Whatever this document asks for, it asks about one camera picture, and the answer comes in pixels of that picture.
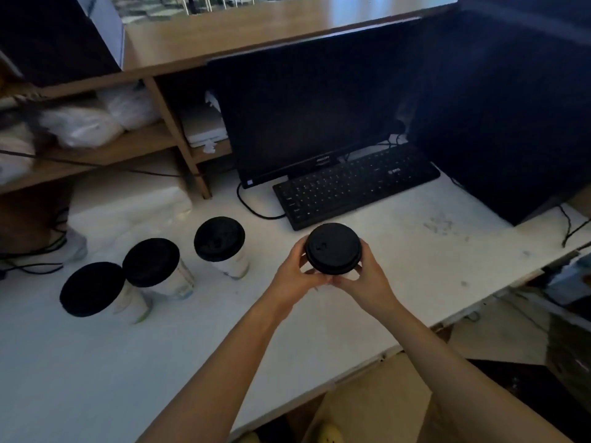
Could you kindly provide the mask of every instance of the black lid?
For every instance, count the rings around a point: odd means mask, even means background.
[[[306,255],[319,272],[342,275],[353,270],[361,260],[361,241],[346,225],[323,224],[310,233]]]
[[[68,313],[88,317],[113,303],[124,283],[123,269],[117,264],[88,264],[68,278],[60,294],[60,303]]]
[[[123,272],[134,286],[149,288],[166,280],[179,265],[180,258],[175,243],[164,238],[150,238],[127,252]]]
[[[195,252],[210,262],[233,257],[244,245],[245,233],[240,222],[218,216],[205,221],[195,233]]]

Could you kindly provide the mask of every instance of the monitor stand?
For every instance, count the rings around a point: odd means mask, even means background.
[[[313,158],[297,165],[291,166],[287,170],[287,178],[294,179],[303,175],[310,174],[317,170],[329,168],[339,163],[339,160],[335,155],[325,155],[322,157]]]

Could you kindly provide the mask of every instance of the plastic bag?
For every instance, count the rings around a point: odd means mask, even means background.
[[[69,148],[98,148],[121,135],[123,127],[93,101],[61,106],[41,113],[40,123]]]
[[[140,129],[160,119],[160,112],[144,85],[135,83],[105,88],[97,90],[96,95],[126,130]]]
[[[0,149],[34,155],[33,134],[23,123],[0,130]],[[0,154],[0,185],[26,175],[33,163],[32,158]]]

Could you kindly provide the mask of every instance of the left hand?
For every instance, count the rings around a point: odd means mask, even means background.
[[[261,297],[262,300],[269,300],[279,307],[278,313],[282,320],[310,289],[325,285],[332,279],[330,275],[318,273],[314,269],[301,271],[302,266],[308,262],[304,255],[307,238],[308,236],[305,236],[295,243]]]

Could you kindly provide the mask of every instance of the white desk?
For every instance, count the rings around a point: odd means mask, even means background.
[[[271,280],[293,243],[286,220],[264,221],[237,201],[237,175],[219,176],[213,199],[196,201],[162,232],[181,246],[197,278],[185,301],[160,302],[142,324],[68,316],[58,301],[77,267],[0,282],[0,441],[132,442],[205,362]],[[270,185],[244,191],[262,214],[278,214]],[[573,224],[582,217],[571,209]],[[247,232],[251,268],[233,281],[195,256],[206,219],[236,218]],[[337,219],[372,247],[402,301],[433,325],[579,245],[562,249],[557,209],[511,227],[444,175]],[[138,236],[90,260],[121,261]],[[274,335],[234,424],[237,429],[367,364],[396,342],[345,293],[312,290]]]

